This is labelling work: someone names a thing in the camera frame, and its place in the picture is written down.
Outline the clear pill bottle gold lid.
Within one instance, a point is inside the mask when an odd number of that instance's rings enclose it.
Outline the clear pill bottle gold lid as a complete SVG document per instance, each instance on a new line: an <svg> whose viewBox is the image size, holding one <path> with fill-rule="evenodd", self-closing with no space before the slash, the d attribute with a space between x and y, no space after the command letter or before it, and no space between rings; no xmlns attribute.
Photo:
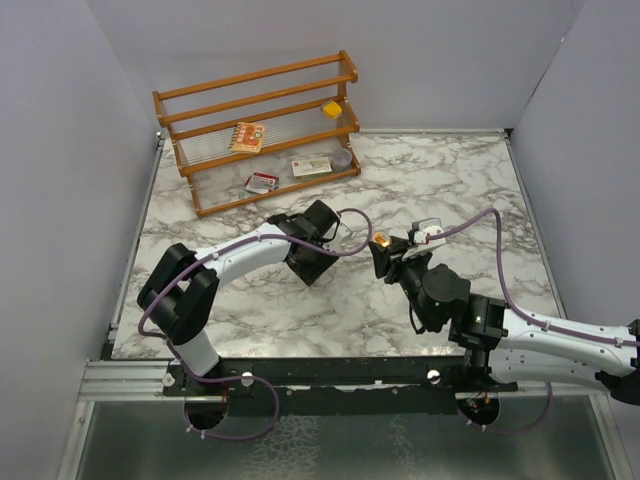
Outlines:
<svg viewBox="0 0 640 480"><path fill-rule="evenodd" d="M372 236L372 241L382 248L387 248L391 244L392 239L386 232L375 232Z"/></svg>

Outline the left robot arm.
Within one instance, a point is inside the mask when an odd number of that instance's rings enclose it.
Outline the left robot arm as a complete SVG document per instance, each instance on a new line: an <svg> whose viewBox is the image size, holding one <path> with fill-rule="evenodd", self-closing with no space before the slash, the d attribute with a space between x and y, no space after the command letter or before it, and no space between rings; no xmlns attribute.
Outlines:
<svg viewBox="0 0 640 480"><path fill-rule="evenodd" d="M217 291L278 263L313 285L338 260L324 248L338 223L337 213L316 200L301 214L273 215L235 240L200 250L177 243L165 251L137 304L188 367L186 382L195 392L210 394L220 385L219 355L205 332Z"/></svg>

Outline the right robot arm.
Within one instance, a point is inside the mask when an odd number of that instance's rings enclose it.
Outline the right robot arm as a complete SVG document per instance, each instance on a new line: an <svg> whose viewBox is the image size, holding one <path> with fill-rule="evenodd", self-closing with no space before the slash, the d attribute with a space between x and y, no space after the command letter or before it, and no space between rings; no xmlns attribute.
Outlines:
<svg viewBox="0 0 640 480"><path fill-rule="evenodd" d="M583 324L474 294L447 265L429 264L436 246L386 234L369 243L376 277L403 290L414 332L446 330L464 348L459 378L467 389L557 382L602 387L619 402L639 403L638 322Z"/></svg>

